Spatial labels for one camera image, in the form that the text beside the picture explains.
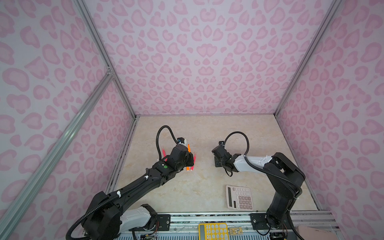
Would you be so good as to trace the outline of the pink desk calculator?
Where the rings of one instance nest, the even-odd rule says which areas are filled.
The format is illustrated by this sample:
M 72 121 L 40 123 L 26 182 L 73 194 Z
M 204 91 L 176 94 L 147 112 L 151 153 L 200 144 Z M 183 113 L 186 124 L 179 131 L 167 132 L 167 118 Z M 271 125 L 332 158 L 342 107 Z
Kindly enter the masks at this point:
M 248 187 L 226 185 L 227 207 L 237 211 L 253 211 L 251 189 Z

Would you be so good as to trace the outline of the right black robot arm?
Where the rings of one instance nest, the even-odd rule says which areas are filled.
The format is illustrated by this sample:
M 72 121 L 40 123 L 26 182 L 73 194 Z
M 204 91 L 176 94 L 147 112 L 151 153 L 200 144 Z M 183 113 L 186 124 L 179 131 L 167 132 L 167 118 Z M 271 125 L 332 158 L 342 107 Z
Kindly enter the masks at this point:
M 224 168 L 229 176 L 240 172 L 260 172 L 267 175 L 275 195 L 262 223 L 271 229 L 279 228 L 302 194 L 301 186 L 305 181 L 305 174 L 282 153 L 265 157 L 231 155 L 223 145 L 215 147 L 212 153 L 215 166 Z

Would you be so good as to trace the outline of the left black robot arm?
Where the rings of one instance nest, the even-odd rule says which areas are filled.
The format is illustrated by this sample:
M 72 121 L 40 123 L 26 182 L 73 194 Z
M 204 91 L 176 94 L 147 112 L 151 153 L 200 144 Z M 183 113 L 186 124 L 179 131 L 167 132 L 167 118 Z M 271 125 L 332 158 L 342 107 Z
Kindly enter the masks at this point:
M 177 144 L 169 156 L 146 169 L 145 174 L 132 183 L 109 194 L 103 191 L 97 193 L 86 213 L 69 228 L 66 239 L 75 239 L 72 233 L 79 225 L 86 232 L 82 240 L 114 240 L 119 237 L 121 228 L 129 222 L 134 224 L 130 229 L 146 226 L 150 220 L 140 224 L 137 217 L 132 216 L 123 221 L 122 216 L 140 198 L 173 179 L 184 167 L 191 167 L 193 164 L 193 154 L 188 146 Z

